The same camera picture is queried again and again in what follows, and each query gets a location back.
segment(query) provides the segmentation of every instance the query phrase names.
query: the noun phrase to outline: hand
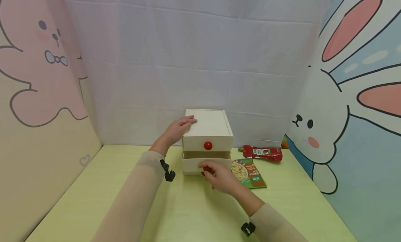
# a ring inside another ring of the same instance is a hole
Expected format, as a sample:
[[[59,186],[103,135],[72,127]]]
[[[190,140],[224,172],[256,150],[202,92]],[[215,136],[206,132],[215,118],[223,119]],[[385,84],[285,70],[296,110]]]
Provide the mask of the hand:
[[[198,165],[198,168],[208,166],[212,169],[211,173],[205,171],[206,181],[208,181],[213,189],[218,189],[220,192],[235,195],[236,192],[243,189],[240,181],[231,173],[230,169],[219,163],[206,160]]]
[[[198,120],[194,119],[193,115],[173,121],[173,123],[167,127],[166,131],[153,143],[149,150],[166,157],[168,148],[178,142],[182,136],[189,131],[191,125],[197,121]]]
[[[198,122],[194,119],[194,116],[185,116],[178,120],[173,121],[166,131],[161,135],[161,138],[165,139],[169,146],[172,146],[178,142],[182,136],[189,131],[191,125]]]

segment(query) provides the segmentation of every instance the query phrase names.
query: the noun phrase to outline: rabbit cheek blush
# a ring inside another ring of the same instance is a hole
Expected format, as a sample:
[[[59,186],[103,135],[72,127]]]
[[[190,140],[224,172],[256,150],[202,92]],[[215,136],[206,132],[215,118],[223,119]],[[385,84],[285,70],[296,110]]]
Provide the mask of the rabbit cheek blush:
[[[35,31],[35,34],[36,34],[36,36],[37,36],[37,38],[38,38],[39,40],[48,41],[48,39],[50,39],[50,36],[47,35],[46,33],[44,33],[43,31],[36,30],[36,31]]]
[[[315,139],[315,138],[313,138],[313,137],[308,137],[308,143],[313,147],[313,148],[319,148],[319,142]]]

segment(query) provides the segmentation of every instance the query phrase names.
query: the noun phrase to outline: drawer knob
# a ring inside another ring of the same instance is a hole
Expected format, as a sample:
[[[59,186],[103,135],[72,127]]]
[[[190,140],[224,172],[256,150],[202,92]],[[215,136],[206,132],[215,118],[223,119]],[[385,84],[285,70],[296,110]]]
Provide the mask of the drawer knob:
[[[213,145],[211,142],[208,141],[205,143],[204,147],[206,150],[211,150],[213,148]]]

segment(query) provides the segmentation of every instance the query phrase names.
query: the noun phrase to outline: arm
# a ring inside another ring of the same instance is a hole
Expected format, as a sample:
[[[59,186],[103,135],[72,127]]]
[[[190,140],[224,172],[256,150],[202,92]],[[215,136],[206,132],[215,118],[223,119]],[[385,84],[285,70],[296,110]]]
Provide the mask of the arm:
[[[97,229],[93,242],[140,241],[143,226],[165,173],[160,160],[164,160],[169,147],[190,129],[192,123],[196,123],[194,116],[174,121],[142,154]]]
[[[213,188],[233,196],[238,201],[255,225],[255,235],[260,241],[307,242],[287,219],[243,186],[228,168],[212,161],[203,161],[198,165],[200,168],[205,166],[212,169],[211,173],[204,172],[206,180]]]

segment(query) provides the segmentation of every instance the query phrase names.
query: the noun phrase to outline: white drawer cabinet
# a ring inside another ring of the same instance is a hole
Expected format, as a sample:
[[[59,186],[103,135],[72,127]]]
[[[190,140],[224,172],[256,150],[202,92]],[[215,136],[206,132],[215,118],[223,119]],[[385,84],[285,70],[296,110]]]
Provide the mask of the white drawer cabinet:
[[[188,109],[186,115],[194,115],[198,122],[182,137],[184,175],[201,175],[198,164],[203,160],[230,167],[234,136],[225,111]]]

